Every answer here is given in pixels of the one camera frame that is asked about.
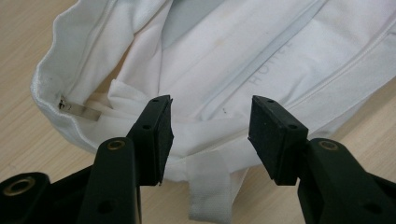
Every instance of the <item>white tote bag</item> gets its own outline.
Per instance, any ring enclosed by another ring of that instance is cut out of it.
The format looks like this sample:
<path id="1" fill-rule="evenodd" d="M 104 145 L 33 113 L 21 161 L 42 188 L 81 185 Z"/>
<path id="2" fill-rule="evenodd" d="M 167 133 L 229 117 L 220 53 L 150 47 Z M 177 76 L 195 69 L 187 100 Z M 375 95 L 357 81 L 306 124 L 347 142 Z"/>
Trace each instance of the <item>white tote bag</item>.
<path id="1" fill-rule="evenodd" d="M 395 77 L 395 22 L 392 0 L 80 0 L 55 20 L 32 94 L 91 152 L 170 94 L 165 178 L 189 181 L 191 218 L 230 223 L 246 169 L 261 163 L 247 139 L 252 95 L 329 136 Z"/>

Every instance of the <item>wooden table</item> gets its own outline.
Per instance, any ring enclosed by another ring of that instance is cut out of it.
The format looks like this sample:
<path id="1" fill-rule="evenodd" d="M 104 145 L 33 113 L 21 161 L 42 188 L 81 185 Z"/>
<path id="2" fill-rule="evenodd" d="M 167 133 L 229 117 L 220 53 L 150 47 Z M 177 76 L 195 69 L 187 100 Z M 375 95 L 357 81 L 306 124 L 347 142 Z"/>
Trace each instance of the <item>wooden table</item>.
<path id="1" fill-rule="evenodd" d="M 43 172 L 56 181 L 92 164 L 94 155 L 66 142 L 35 106 L 32 74 L 52 41 L 52 22 L 75 0 L 0 1 L 0 181 Z M 333 137 L 363 167 L 396 181 L 396 79 L 377 92 Z M 188 220 L 187 183 L 142 189 L 145 223 Z M 296 188 L 277 187 L 262 166 L 249 170 L 233 204 L 233 223 L 304 223 Z"/>

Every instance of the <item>metal zipper slider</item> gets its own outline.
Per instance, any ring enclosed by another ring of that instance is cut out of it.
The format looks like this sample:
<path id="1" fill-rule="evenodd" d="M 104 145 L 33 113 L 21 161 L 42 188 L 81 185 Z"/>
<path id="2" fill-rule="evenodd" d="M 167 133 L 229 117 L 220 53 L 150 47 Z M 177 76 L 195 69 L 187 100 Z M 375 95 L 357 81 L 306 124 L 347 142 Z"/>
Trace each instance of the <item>metal zipper slider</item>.
<path id="1" fill-rule="evenodd" d="M 99 120 L 102 112 L 88 108 L 85 105 L 78 105 L 75 103 L 67 102 L 64 97 L 61 97 L 61 102 L 58 105 L 59 109 L 65 113 L 76 115 L 84 119 Z"/>

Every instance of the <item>canvas bag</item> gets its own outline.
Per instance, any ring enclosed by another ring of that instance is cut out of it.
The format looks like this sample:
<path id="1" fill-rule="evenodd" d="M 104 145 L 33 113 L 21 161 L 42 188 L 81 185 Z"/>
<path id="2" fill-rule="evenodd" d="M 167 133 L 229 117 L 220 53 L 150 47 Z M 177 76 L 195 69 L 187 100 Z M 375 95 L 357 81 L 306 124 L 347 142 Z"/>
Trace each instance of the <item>canvas bag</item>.
<path id="1" fill-rule="evenodd" d="M 189 181 L 192 218 L 230 223 L 246 168 L 260 163 L 247 140 L 251 96 L 279 101 L 311 137 L 328 136 L 394 77 L 395 9 L 390 0 L 82 0 L 54 22 L 32 94 L 67 140 L 92 152 L 170 94 L 165 178 Z M 122 55 L 109 88 L 95 91 Z M 64 113 L 61 101 L 94 110 Z"/>

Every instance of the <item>brass screw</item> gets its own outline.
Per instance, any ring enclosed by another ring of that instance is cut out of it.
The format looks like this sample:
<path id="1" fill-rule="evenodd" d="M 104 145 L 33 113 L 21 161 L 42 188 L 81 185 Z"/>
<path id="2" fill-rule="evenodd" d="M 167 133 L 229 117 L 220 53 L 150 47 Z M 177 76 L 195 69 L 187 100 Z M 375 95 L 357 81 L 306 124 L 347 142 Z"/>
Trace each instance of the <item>brass screw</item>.
<path id="1" fill-rule="evenodd" d="M 320 141 L 319 145 L 321 147 L 323 147 L 324 149 L 330 150 L 330 151 L 335 151 L 338 150 L 338 146 L 333 143 L 333 142 L 329 142 L 329 141 Z"/>
<path id="2" fill-rule="evenodd" d="M 3 190 L 3 193 L 9 197 L 20 195 L 31 189 L 34 185 L 35 179 L 31 176 L 27 176 L 8 185 L 8 187 Z"/>
<path id="3" fill-rule="evenodd" d="M 125 146 L 125 142 L 121 140 L 115 140 L 107 144 L 107 148 L 109 150 L 117 150 L 123 148 L 124 146 Z"/>

